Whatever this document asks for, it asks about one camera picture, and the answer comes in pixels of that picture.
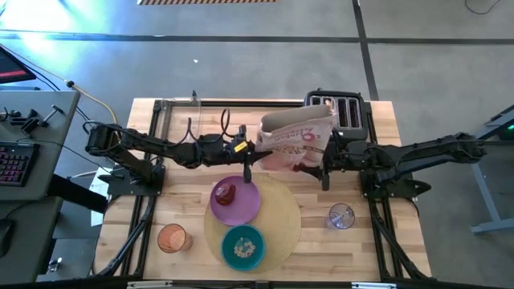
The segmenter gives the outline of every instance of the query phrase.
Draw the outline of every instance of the purple plate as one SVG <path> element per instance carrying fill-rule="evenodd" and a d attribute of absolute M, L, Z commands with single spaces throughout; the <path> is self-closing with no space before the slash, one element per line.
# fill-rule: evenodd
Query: purple plate
<path fill-rule="evenodd" d="M 235 197 L 228 206 L 221 206 L 214 198 L 216 190 L 223 184 L 235 185 Z M 245 183 L 241 176 L 222 179 L 210 193 L 210 209 L 214 216 L 228 226 L 242 225 L 251 221 L 259 212 L 260 193 L 253 182 Z"/>

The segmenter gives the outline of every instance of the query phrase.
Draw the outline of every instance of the metal bracket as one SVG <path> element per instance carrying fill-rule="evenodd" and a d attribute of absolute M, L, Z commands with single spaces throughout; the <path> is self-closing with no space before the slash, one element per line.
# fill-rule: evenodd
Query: metal bracket
<path fill-rule="evenodd" d="M 432 188 L 424 181 L 414 180 L 412 176 L 401 176 L 394 182 L 385 185 L 377 185 L 373 181 L 373 176 L 366 172 L 360 172 L 362 193 L 365 197 L 417 197 Z"/>
<path fill-rule="evenodd" d="M 127 284 L 127 288 L 134 289 L 171 288 L 172 286 L 172 281 L 136 281 Z"/>
<path fill-rule="evenodd" d="M 396 284 L 392 283 L 352 283 L 353 289 L 396 289 Z"/>
<path fill-rule="evenodd" d="M 157 196 L 161 194 L 162 183 L 164 182 L 165 166 L 154 166 L 152 182 L 147 185 L 131 183 L 131 175 L 127 169 L 117 170 L 115 175 L 119 177 L 109 178 L 108 194 L 120 196 Z"/>

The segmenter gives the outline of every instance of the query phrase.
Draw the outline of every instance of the black keyboard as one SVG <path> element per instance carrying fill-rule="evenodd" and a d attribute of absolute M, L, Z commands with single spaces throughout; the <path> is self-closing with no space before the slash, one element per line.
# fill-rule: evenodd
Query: black keyboard
<path fill-rule="evenodd" d="M 38 150 L 39 144 L 0 141 L 0 185 L 23 187 Z"/>

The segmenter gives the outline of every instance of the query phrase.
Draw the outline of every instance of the concrete floor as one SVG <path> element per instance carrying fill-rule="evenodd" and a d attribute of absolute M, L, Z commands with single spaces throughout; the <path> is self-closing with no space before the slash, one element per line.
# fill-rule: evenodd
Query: concrete floor
<path fill-rule="evenodd" d="M 23 10 L 22 2 L 27 1 L 8 3 L 0 18 L 2 29 L 357 37 L 351 0 L 217 6 L 137 6 L 135 0 L 42 4 L 32 0 L 30 8 Z M 493 2 L 471 0 L 470 6 L 486 10 Z M 368 37 L 514 38 L 514 2 L 510 1 L 502 1 L 482 16 L 467 11 L 460 0 L 361 0 L 361 8 Z M 54 14 L 51 17 L 45 11 Z M 21 14 L 30 17 L 20 21 Z M 360 45 L 353 43 L 66 42 L 33 35 L 2 43 L 73 79 L 111 105 L 120 124 L 126 124 L 135 97 L 189 96 L 193 89 L 201 97 L 301 99 L 306 92 L 323 87 L 362 92 L 369 99 Z M 475 132 L 489 117 L 512 105 L 512 46 L 370 45 L 369 50 L 378 96 L 394 102 L 404 144 L 459 131 Z M 80 107 L 92 119 L 110 121 L 109 114 L 90 100 L 82 99 Z M 77 116 L 66 145 L 82 152 L 86 136 L 80 125 Z M 57 173 L 69 176 L 92 169 L 93 165 L 64 151 Z M 509 169 L 509 151 L 493 149 L 483 160 L 483 171 L 504 218 L 514 217 Z M 442 165 L 415 176 L 433 186 L 418 205 L 434 277 L 514 287 L 514 230 L 471 233 L 470 226 L 490 221 L 471 168 Z"/>

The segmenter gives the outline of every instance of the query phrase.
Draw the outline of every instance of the red fruit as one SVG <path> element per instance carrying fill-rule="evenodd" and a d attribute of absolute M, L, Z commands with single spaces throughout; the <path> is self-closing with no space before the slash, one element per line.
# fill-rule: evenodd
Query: red fruit
<path fill-rule="evenodd" d="M 216 193 L 214 195 L 216 202 L 221 206 L 230 205 L 235 198 L 235 185 L 232 184 L 223 184 L 220 185 L 218 189 L 216 189 Z"/>

